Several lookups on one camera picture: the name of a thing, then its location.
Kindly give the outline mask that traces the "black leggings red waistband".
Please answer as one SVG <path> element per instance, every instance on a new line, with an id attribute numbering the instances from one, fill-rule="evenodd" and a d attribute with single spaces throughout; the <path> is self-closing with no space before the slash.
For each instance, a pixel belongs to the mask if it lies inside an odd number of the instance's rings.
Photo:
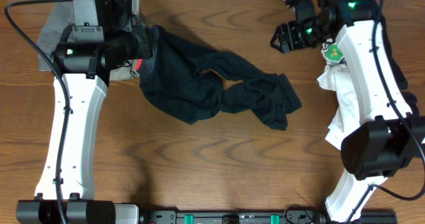
<path id="1" fill-rule="evenodd" d="M 302 104 L 285 74 L 268 74 L 235 53 L 217 51 L 150 29 L 153 57 L 138 68 L 145 98 L 188 124 L 219 112 L 251 110 L 271 129 L 286 130 Z"/>

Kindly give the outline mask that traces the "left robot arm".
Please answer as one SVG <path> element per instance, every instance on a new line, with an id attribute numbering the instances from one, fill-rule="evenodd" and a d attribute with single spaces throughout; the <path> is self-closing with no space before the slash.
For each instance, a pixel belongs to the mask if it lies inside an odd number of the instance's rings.
<path id="1" fill-rule="evenodd" d="M 70 0 L 74 19 L 42 54 L 54 74 L 55 108 L 48 154 L 21 223 L 143 223 L 136 204 L 95 198 L 96 130 L 112 70 L 153 51 L 139 0 Z"/>

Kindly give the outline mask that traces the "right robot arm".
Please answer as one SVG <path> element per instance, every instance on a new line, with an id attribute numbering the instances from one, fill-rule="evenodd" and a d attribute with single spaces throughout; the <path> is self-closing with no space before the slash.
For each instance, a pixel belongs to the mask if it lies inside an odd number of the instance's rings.
<path id="1" fill-rule="evenodd" d="M 321 211 L 297 208 L 288 223 L 396 223 L 394 212 L 365 211 L 384 182 L 423 156 L 424 118 L 397 85 L 385 38 L 383 0 L 285 0 L 294 21 L 270 42 L 282 53 L 335 45 L 346 62 L 359 105 L 359 126 L 341 142 L 344 172 Z"/>

